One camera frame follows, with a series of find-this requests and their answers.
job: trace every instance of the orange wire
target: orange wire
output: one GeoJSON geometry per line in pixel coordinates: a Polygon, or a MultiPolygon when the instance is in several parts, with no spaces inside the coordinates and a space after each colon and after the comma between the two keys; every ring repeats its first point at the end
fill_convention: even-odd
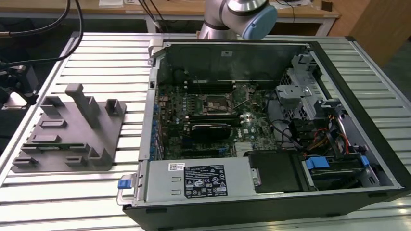
{"type": "Polygon", "coordinates": [[[318,131],[324,131],[324,130],[328,130],[328,129],[325,128],[316,129],[316,132],[313,133],[313,142],[316,140],[316,135],[318,134],[318,131]]]}
{"type": "Polygon", "coordinates": [[[345,142],[345,154],[349,154],[349,150],[348,150],[348,139],[346,139],[346,137],[345,137],[345,135],[344,134],[341,134],[341,133],[338,133],[338,135],[344,138],[344,142],[345,142]]]}

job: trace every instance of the metal slatted surface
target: metal slatted surface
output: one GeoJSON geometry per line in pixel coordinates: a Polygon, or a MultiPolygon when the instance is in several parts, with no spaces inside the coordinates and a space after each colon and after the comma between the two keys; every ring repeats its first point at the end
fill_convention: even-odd
{"type": "MultiPolygon", "coordinates": [[[[137,152],[149,67],[148,41],[193,39],[193,35],[86,33],[81,46],[55,73],[47,95],[63,96],[67,83],[82,83],[85,95],[97,101],[117,98],[126,103],[114,163],[105,172],[13,173],[0,188],[0,230],[140,230],[116,203],[117,179],[137,170],[137,152]]],[[[344,38],[268,37],[270,40],[317,40],[342,74],[381,134],[411,171],[411,113],[389,81],[368,65],[344,38]]],[[[325,82],[330,94],[332,86],[325,82]]],[[[39,110],[31,119],[38,119],[39,110]]],[[[333,218],[213,227],[214,230],[409,230],[411,198],[377,203],[333,218]]]]}

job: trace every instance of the warning label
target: warning label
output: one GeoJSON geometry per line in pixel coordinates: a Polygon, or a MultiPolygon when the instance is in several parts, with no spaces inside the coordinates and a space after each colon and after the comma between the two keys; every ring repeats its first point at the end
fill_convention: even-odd
{"type": "Polygon", "coordinates": [[[228,196],[224,165],[184,167],[184,196],[228,196]]]}

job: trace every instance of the blue tab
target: blue tab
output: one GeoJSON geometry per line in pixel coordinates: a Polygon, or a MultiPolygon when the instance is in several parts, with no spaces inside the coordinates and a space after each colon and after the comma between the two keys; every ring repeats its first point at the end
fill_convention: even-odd
{"type": "Polygon", "coordinates": [[[326,158],[322,156],[310,157],[305,160],[305,164],[308,169],[329,167],[326,158]]]}
{"type": "Polygon", "coordinates": [[[308,169],[313,169],[313,164],[312,164],[312,161],[309,159],[305,160],[305,165],[306,165],[308,169]]]}
{"type": "Polygon", "coordinates": [[[130,189],[130,180],[118,180],[117,189],[130,189]]]}
{"type": "Polygon", "coordinates": [[[312,161],[312,164],[313,164],[313,167],[314,167],[314,168],[329,167],[326,158],[322,157],[322,156],[310,157],[309,160],[312,161]]]}
{"type": "Polygon", "coordinates": [[[360,156],[360,161],[361,161],[361,164],[364,165],[364,167],[366,167],[369,165],[368,158],[364,155],[360,156]]]}

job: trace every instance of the wooden table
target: wooden table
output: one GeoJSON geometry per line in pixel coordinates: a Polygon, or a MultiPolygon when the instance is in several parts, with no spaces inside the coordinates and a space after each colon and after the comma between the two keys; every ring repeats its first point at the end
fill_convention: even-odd
{"type": "MultiPolygon", "coordinates": [[[[166,20],[204,20],[204,0],[153,0],[160,13],[166,20]]],[[[140,5],[125,4],[121,8],[98,8],[98,0],[79,0],[83,18],[89,19],[142,19],[146,22],[149,33],[154,33],[154,25],[140,5]]],[[[23,18],[57,18],[65,7],[65,0],[0,0],[0,17],[23,18]]],[[[70,4],[71,13],[67,18],[77,18],[74,4],[70,4]]],[[[340,14],[336,11],[317,10],[317,7],[298,6],[277,11],[277,22],[281,23],[314,23],[320,24],[317,36],[325,36],[332,27],[334,19],[340,14]]]]}

